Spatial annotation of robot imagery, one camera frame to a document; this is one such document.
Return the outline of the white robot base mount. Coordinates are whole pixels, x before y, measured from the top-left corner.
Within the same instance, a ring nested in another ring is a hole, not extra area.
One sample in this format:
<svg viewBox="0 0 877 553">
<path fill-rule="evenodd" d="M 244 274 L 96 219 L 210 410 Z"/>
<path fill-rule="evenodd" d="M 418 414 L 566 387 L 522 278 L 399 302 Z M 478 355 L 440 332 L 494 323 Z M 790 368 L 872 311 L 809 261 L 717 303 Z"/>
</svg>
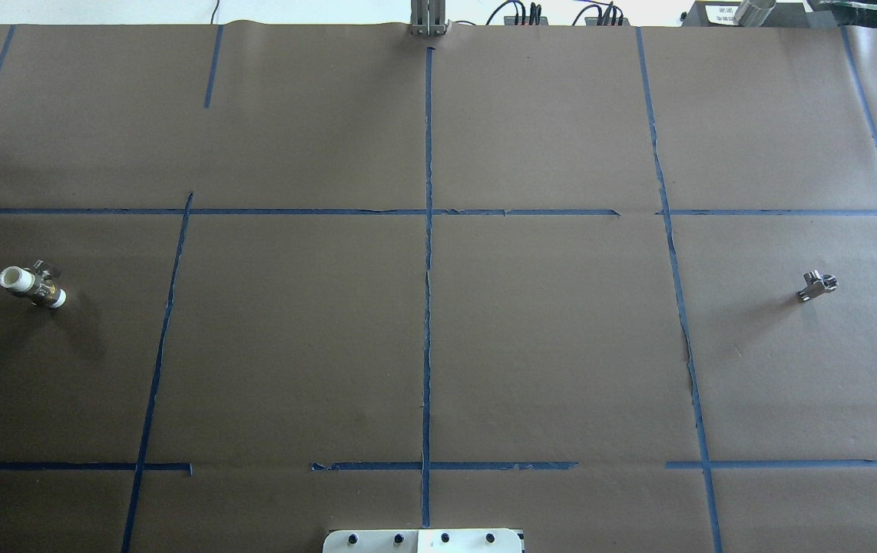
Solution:
<svg viewBox="0 0 877 553">
<path fill-rule="evenodd" d="M 351 529 L 331 531 L 323 552 L 524 552 L 511 528 Z"/>
</svg>

